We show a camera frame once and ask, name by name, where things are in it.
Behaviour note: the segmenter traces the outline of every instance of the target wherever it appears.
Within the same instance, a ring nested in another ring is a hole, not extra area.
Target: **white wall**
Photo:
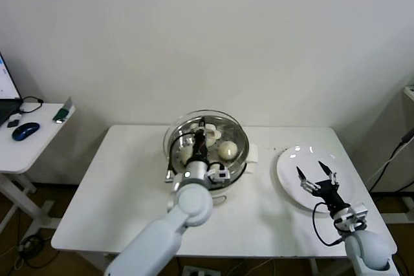
[[[414,126],[400,93],[412,3],[0,0],[0,50],[23,93],[78,108],[31,174],[79,182],[108,126],[209,107],[248,125],[332,126],[367,176]],[[378,189],[413,178],[413,152]]]

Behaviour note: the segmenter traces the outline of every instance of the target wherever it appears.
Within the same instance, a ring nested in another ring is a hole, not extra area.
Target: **white desk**
[[[146,224],[166,213],[171,184],[164,183],[165,126],[115,125],[103,140],[55,232],[52,246],[71,251],[120,253]],[[343,244],[325,247],[316,237],[311,211],[297,205],[276,175],[278,154],[296,144],[330,150],[354,180],[354,200],[368,210],[371,231],[389,240],[384,221],[339,139],[330,128],[244,127],[259,147],[254,174],[244,174],[201,227],[190,228],[178,252],[206,257],[344,257]],[[317,216],[325,240],[338,234],[328,215]]]
[[[31,111],[38,105],[38,103],[24,103],[23,110]],[[29,192],[34,193],[36,188],[22,174],[32,166],[53,137],[65,125],[66,122],[58,124],[52,120],[62,106],[60,103],[44,103],[39,110],[24,114],[20,120],[20,125],[27,122],[36,122],[40,124],[40,128],[20,142],[12,139],[12,132],[16,127],[7,128],[7,122],[0,127],[0,192],[14,203],[0,223],[0,232],[5,228],[18,207],[34,219],[23,238],[34,234],[39,228],[56,229],[59,224],[60,219],[50,218],[47,215],[53,205],[52,201],[46,201],[43,207],[39,208],[26,196]],[[19,182],[24,190],[20,191],[7,175],[15,175],[13,179]]]

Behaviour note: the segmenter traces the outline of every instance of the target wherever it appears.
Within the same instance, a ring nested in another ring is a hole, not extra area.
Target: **pot handle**
[[[259,148],[254,143],[249,145],[249,151],[246,158],[246,170],[245,173],[252,174],[256,170],[256,164],[259,161]]]

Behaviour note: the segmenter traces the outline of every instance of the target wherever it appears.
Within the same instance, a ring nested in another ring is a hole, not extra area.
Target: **power strip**
[[[206,270],[205,268],[196,268],[195,266],[185,266],[182,276],[221,276],[221,272]]]

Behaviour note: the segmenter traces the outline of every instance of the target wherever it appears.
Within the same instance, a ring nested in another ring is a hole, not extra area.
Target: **white plate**
[[[277,170],[281,185],[286,192],[299,204],[313,210],[318,202],[323,202],[320,197],[314,197],[300,186],[298,177],[299,167],[306,179],[316,183],[328,179],[318,161],[327,165],[332,172],[337,173],[339,182],[338,193],[345,203],[351,203],[354,187],[349,172],[336,157],[322,148],[309,145],[297,145],[286,150],[278,160]],[[318,211],[328,213],[326,206],[319,206]]]

